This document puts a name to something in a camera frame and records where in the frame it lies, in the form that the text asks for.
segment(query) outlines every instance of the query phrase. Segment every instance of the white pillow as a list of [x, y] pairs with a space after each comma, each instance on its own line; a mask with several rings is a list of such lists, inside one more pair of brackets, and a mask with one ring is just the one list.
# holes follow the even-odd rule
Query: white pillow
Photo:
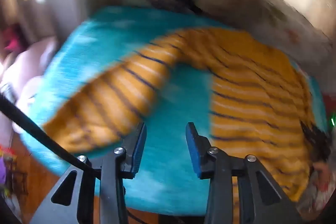
[[[23, 87], [21, 96], [16, 102], [16, 106], [24, 113], [27, 114], [31, 104], [35, 100], [35, 94], [37, 93], [41, 83], [43, 80], [43, 76], [36, 76], [31, 78], [27, 84]], [[19, 127], [16, 123], [12, 123], [13, 129], [16, 133], [21, 133], [22, 128]]]

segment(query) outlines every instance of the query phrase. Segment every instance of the turquoise blanket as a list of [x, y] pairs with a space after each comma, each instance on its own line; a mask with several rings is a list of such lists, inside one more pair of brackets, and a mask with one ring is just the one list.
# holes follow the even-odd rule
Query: turquoise blanket
[[[207, 18], [154, 9], [108, 7], [99, 11], [83, 22], [56, 54], [29, 116], [42, 125], [80, 86], [115, 61], [160, 35], [201, 26], [225, 27]], [[126, 204], [154, 213], [203, 215], [209, 181], [199, 180], [193, 172], [185, 125], [194, 122], [201, 135], [209, 135], [210, 75], [185, 65], [179, 65], [172, 75], [155, 110], [145, 121], [147, 141], [139, 173], [133, 180], [124, 180]], [[318, 86], [307, 79], [314, 97], [315, 120], [324, 129], [321, 94]], [[61, 175], [67, 169], [68, 163], [28, 133], [23, 132], [21, 139], [34, 157], [53, 173]], [[109, 149], [111, 146], [87, 156], [97, 157]], [[99, 186], [97, 180], [96, 194]]]

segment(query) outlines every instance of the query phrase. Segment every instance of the blue stripe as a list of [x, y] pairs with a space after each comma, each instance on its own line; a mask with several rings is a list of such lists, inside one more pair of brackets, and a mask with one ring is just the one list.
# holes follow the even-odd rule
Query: blue stripe
[[160, 48], [162, 48], [162, 46], [160, 46], [160, 45], [157, 45], [157, 44], [155, 44], [155, 43], [153, 43], [153, 42], [149, 42], [148, 44], [151, 44], [151, 45], [154, 45], [154, 46], [157, 46], [157, 47], [160, 47]]
[[273, 141], [270, 140], [263, 140], [262, 138], [249, 138], [249, 137], [219, 137], [219, 136], [214, 136], [214, 135], [210, 135], [211, 138], [213, 138], [214, 140], [219, 140], [219, 141], [223, 141], [223, 142], [234, 142], [234, 141], [241, 141], [241, 142], [263, 142], [266, 144], [270, 144], [273, 145], [275, 147], [301, 147], [302, 143], [285, 143], [285, 144], [279, 144], [279, 143], [275, 143]]
[[261, 120], [261, 119], [244, 119], [244, 118], [235, 117], [235, 116], [231, 116], [231, 115], [221, 114], [221, 113], [218, 113], [218, 112], [215, 112], [215, 111], [210, 111], [210, 114], [218, 116], [218, 117], [222, 117], [222, 118], [227, 118], [227, 119], [241, 121], [241, 122], [256, 123], [256, 124], [266, 124], [269, 127], [273, 128], [273, 129], [280, 130], [280, 131], [287, 131], [287, 132], [293, 132], [293, 133], [300, 133], [301, 132], [301, 130], [295, 130], [297, 128], [279, 127], [279, 126], [277, 126], [275, 124], [271, 124], [271, 123], [267, 122], [266, 120]]
[[273, 110], [273, 112], [279, 116], [283, 116], [283, 117], [287, 117], [287, 118], [293, 118], [293, 119], [300, 119], [301, 117], [299, 115], [295, 115], [295, 114], [289, 114], [288, 112], [281, 112], [281, 111], [278, 111], [278, 110], [275, 110], [270, 104], [268, 103], [264, 103], [264, 102], [261, 102], [261, 101], [253, 101], [253, 100], [245, 100], [245, 99], [240, 99], [240, 98], [236, 98], [236, 97], [231, 97], [231, 96], [228, 96], [228, 95], [225, 95], [225, 94], [221, 94], [217, 91], [212, 91], [215, 95], [218, 95], [222, 98], [225, 98], [225, 99], [229, 99], [229, 100], [232, 100], [232, 101], [236, 101], [236, 102], [239, 102], [239, 103], [245, 103], [245, 104], [249, 104], [249, 105], [263, 105], [265, 107], [269, 107]]
[[246, 66], [246, 65], [243, 65], [243, 64], [241, 64], [241, 65], [228, 66], [228, 65], [226, 65], [222, 60], [220, 60], [219, 58], [217, 58], [211, 50], [209, 50], [209, 52], [210, 52], [211, 55], [212, 55], [212, 56], [213, 56], [219, 63], [221, 63], [225, 68], [228, 68], [228, 69], [238, 69], [238, 68], [240, 67], [240, 68], [243, 68], [243, 69], [245, 69], [245, 70], [250, 70], [251, 72], [253, 72], [254, 74], [256, 74], [260, 79], [262, 79], [263, 81], [265, 81], [265, 82], [268, 83], [269, 85], [276, 86], [276, 87], [280, 87], [281, 89], [287, 91], [287, 92], [288, 92], [289, 94], [291, 94], [292, 96], [294, 96], [294, 97], [299, 97], [300, 99], [302, 99], [301, 96], [299, 96], [299, 95], [297, 95], [297, 94], [295, 94], [295, 93], [290, 92], [289, 90], [285, 89], [285, 88], [284, 88], [282, 85], [280, 85], [279, 83], [270, 82], [270, 81], [266, 80], [266, 79], [263, 78], [259, 73], [257, 73], [255, 70], [251, 69], [250, 67], [248, 67], [248, 66]]
[[214, 73], [211, 69], [208, 68], [208, 70], [210, 71], [210, 73], [212, 75], [214, 75], [215, 77], [223, 80], [223, 81], [226, 81], [226, 82], [229, 82], [231, 84], [234, 84], [234, 85], [238, 85], [238, 86], [249, 86], [249, 87], [255, 87], [255, 88], [261, 88], [262, 90], [265, 91], [265, 93], [270, 97], [270, 98], [273, 98], [275, 100], [278, 100], [284, 104], [291, 104], [291, 105], [295, 105], [295, 107], [298, 107], [292, 100], [290, 99], [287, 99], [287, 98], [280, 98], [280, 97], [277, 97], [277, 96], [274, 96], [273, 94], [267, 92], [267, 90], [261, 85], [261, 84], [258, 84], [258, 83], [252, 83], [252, 82], [235, 82], [235, 81], [232, 81], [232, 80], [229, 80], [227, 78], [224, 78], [222, 76], [219, 76], [218, 74]]
[[171, 47], [173, 47], [173, 48], [175, 48], [175, 49], [177, 49], [177, 50], [179, 50], [180, 52], [182, 52], [182, 50], [178, 47], [178, 46], [175, 46], [175, 45], [173, 45], [173, 44], [170, 44], [169, 43], [169, 45], [171, 45]]
[[135, 108], [131, 102], [125, 97], [125, 95], [114, 85], [112, 85], [108, 79], [102, 77], [103, 81], [116, 93], [118, 98], [124, 103], [124, 105], [134, 114], [136, 114], [141, 120], [144, 120], [144, 116], [140, 113], [140, 111]]
[[263, 64], [260, 64], [260, 63], [258, 63], [258, 62], [255, 62], [255, 61], [252, 60], [251, 58], [242, 57], [242, 56], [240, 56], [239, 54], [234, 54], [234, 53], [232, 53], [232, 52], [228, 52], [226, 49], [224, 49], [224, 48], [221, 47], [220, 45], [218, 45], [218, 46], [219, 46], [223, 51], [225, 51], [227, 54], [229, 54], [229, 55], [231, 55], [231, 56], [239, 57], [240, 59], [245, 60], [245, 61], [248, 61], [248, 62], [252, 62], [252, 63], [256, 64], [257, 66], [259, 66], [259, 67], [261, 67], [261, 68], [263, 68], [263, 69], [265, 69], [265, 70], [267, 70], [267, 71], [269, 71], [269, 72], [272, 72], [272, 73], [278, 75], [284, 82], [288, 83], [289, 85], [291, 85], [291, 86], [293, 86], [293, 87], [295, 87], [295, 88], [299, 88], [298, 85], [295, 85], [294, 83], [291, 83], [291, 82], [287, 81], [285, 78], [283, 78], [283, 76], [282, 76], [279, 72], [277, 72], [276, 70], [273, 70], [272, 68], [269, 68], [269, 67], [267, 67], [267, 66], [265, 66], [265, 65], [263, 65]]
[[124, 136], [117, 129], [117, 126], [111, 121], [111, 119], [109, 119], [109, 117], [107, 117], [107, 115], [106, 115], [106, 113], [104, 111], [104, 108], [101, 105], [101, 103], [89, 91], [86, 91], [85, 89], [83, 89], [83, 91], [88, 96], [88, 98], [91, 100], [91, 102], [95, 105], [95, 107], [97, 108], [99, 114], [101, 115], [101, 117], [103, 118], [105, 124], [111, 130], [111, 132], [115, 133], [120, 139], [123, 140]]
[[69, 101], [68, 106], [70, 108], [70, 111], [72, 112], [73, 116], [77, 119], [80, 128], [84, 132], [84, 134], [91, 133], [91, 130], [85, 125], [85, 122], [83, 120], [83, 117], [81, 117], [78, 114], [78, 111], [76, 110], [76, 106], [74, 106], [74, 101]]
[[152, 60], [152, 61], [155, 61], [157, 63], [160, 63], [164, 66], [166, 66], [168, 69], [169, 69], [169, 65], [167, 63], [165, 63], [164, 61], [160, 60], [160, 59], [156, 59], [156, 58], [152, 58], [152, 57], [149, 57], [149, 56], [146, 56], [146, 55], [143, 55], [141, 54], [140, 52], [138, 51], [135, 51], [137, 54], [139, 54], [141, 57], [145, 58], [145, 59], [148, 59], [148, 60]]
[[122, 67], [125, 71], [129, 72], [130, 74], [132, 74], [135, 78], [137, 78], [140, 82], [144, 83], [145, 85], [149, 86], [151, 89], [153, 89], [154, 91], [158, 91], [158, 89], [153, 86], [151, 83], [149, 83], [148, 81], [146, 81], [145, 79], [143, 79], [140, 75], [138, 75], [136, 72], [134, 72], [133, 70], [130, 70], [126, 67]]

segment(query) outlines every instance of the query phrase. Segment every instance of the cushion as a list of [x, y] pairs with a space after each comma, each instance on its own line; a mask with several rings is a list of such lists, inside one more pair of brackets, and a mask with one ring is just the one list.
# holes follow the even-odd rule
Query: cushion
[[31, 78], [43, 75], [51, 56], [56, 51], [56, 47], [50, 45], [56, 44], [55, 37], [48, 37], [32, 44], [28, 50], [19, 54], [14, 64], [4, 72], [3, 81], [11, 83], [16, 97], [21, 96], [23, 87]]
[[[31, 78], [27, 84], [22, 89], [22, 93], [16, 106], [24, 113], [27, 114], [29, 107], [35, 100], [35, 94], [37, 93], [38, 88], [41, 85], [43, 76], [36, 76]], [[21, 133], [22, 128], [19, 127], [16, 123], [12, 123], [13, 129], [16, 133]]]
[[13, 104], [16, 102], [16, 95], [10, 83], [3, 83], [0, 86], [0, 92]]

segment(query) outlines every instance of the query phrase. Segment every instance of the wooden floor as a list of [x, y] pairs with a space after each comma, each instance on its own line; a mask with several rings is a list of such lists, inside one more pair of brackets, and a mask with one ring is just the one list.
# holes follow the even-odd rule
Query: wooden floor
[[[28, 224], [36, 209], [43, 201], [47, 193], [55, 185], [58, 177], [49, 172], [44, 166], [38, 163], [26, 147], [21, 143], [18, 134], [14, 135], [11, 147], [17, 155], [17, 169], [26, 172], [28, 195], [19, 196], [19, 204], [22, 213], [23, 224]], [[132, 214], [148, 224], [157, 224], [158, 215], [129, 209]], [[129, 219], [130, 224], [137, 224]], [[94, 224], [99, 224], [99, 199], [94, 201]]]

